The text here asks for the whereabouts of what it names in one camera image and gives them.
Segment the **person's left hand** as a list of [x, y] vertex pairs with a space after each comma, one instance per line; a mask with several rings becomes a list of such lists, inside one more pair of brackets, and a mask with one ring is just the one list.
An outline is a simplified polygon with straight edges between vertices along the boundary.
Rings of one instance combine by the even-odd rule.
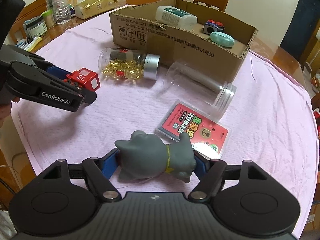
[[11, 113], [11, 107], [13, 102], [19, 102], [20, 98], [15, 97], [9, 104], [0, 105], [0, 127], [3, 126], [4, 119]]

